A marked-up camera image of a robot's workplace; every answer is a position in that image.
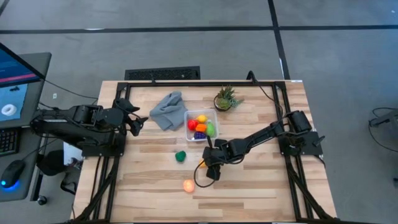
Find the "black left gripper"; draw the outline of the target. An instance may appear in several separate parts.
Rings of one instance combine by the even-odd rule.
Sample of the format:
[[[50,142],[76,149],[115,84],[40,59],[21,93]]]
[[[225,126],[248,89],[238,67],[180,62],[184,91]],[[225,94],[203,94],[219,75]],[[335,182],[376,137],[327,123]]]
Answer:
[[[114,129],[124,124],[128,116],[127,113],[134,113],[139,107],[133,106],[127,99],[121,98],[115,100],[118,108],[108,108],[101,110],[101,129]],[[130,132],[133,136],[138,136],[148,117],[129,119]]]

